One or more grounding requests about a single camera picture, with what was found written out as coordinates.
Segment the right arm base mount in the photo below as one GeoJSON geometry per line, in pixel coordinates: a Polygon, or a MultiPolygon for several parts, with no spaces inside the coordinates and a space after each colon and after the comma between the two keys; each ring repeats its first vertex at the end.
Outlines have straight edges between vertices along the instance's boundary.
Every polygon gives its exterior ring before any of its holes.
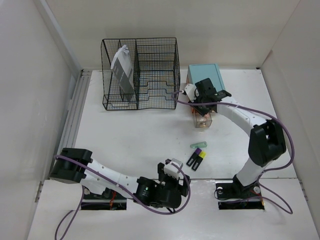
{"type": "Polygon", "coordinates": [[[241,188],[233,181],[218,181],[215,183],[214,196],[218,200],[219,210],[265,209],[258,183],[241,188]]]}

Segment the yellow cap highlighter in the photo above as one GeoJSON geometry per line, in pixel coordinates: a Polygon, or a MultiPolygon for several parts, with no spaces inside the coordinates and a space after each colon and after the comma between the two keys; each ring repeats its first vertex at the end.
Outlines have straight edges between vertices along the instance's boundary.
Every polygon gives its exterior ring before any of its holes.
{"type": "Polygon", "coordinates": [[[200,164],[202,163],[203,159],[206,157],[206,152],[201,151],[201,153],[196,157],[191,169],[193,171],[196,171],[198,169],[198,167],[200,166],[200,164]]]}

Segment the green mini highlighter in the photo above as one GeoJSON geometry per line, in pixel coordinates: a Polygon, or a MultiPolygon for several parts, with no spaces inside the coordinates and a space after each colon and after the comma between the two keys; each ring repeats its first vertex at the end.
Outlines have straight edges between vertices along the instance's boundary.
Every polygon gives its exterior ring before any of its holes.
{"type": "Polygon", "coordinates": [[[202,141],[202,142],[197,142],[197,143],[193,143],[190,145],[190,148],[192,149],[197,149],[197,148],[206,148],[208,146],[206,141],[202,141]]]}

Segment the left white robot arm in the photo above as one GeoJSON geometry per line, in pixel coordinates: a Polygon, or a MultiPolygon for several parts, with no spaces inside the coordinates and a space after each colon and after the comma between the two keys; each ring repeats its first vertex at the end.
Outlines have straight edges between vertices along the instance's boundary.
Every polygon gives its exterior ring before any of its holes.
{"type": "Polygon", "coordinates": [[[65,184],[81,184],[90,193],[107,198],[112,190],[143,208],[159,213],[159,208],[182,211],[191,198],[190,177],[176,159],[157,165],[158,180],[133,177],[112,170],[92,158],[92,152],[81,148],[63,148],[54,156],[50,179],[65,184]]]}

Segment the grey setup guide booklet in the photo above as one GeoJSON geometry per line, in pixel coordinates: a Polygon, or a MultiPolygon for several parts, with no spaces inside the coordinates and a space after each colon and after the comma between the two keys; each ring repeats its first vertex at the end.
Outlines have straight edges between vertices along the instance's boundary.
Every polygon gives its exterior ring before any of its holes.
{"type": "Polygon", "coordinates": [[[122,89],[124,97],[127,101],[131,101],[134,95],[134,66],[126,44],[115,53],[111,62],[111,70],[122,89]]]}

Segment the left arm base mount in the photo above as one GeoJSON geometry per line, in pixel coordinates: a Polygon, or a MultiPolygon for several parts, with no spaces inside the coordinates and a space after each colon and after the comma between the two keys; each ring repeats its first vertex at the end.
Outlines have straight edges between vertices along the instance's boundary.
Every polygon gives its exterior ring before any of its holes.
{"type": "Polygon", "coordinates": [[[88,193],[84,195],[80,209],[88,211],[122,211],[127,209],[127,199],[110,189],[107,189],[102,195],[88,193]]]}

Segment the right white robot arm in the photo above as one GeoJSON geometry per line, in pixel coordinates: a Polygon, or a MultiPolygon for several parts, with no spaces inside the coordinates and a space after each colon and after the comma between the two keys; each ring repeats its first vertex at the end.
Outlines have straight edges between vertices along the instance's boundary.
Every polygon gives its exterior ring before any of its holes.
{"type": "Polygon", "coordinates": [[[248,160],[234,175],[231,183],[223,183],[227,199],[244,199],[266,167],[287,150],[283,129],[273,119],[266,119],[240,107],[226,90],[217,91],[209,78],[195,84],[194,108],[201,115],[214,111],[225,116],[249,137],[248,160]]]}

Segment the teal drawer box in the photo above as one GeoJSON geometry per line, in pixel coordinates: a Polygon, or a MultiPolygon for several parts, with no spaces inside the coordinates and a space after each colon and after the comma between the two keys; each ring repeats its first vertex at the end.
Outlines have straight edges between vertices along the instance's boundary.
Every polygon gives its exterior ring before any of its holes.
{"type": "MultiPolygon", "coordinates": [[[[225,90],[225,85],[217,63],[191,64],[188,66],[186,84],[195,83],[209,78],[217,91],[225,90]]],[[[209,128],[212,124],[212,111],[201,116],[193,107],[191,108],[195,128],[209,128]]]]}

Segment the purple cap highlighter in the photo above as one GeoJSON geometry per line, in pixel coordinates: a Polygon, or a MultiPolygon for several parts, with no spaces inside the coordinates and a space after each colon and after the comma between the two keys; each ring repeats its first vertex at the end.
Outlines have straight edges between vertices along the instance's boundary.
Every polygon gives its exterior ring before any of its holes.
{"type": "Polygon", "coordinates": [[[191,157],[188,159],[188,161],[186,162],[186,165],[188,167],[191,167],[193,165],[193,163],[196,161],[196,158],[199,156],[199,154],[202,152],[202,150],[200,148],[197,148],[193,154],[191,155],[191,157]]]}

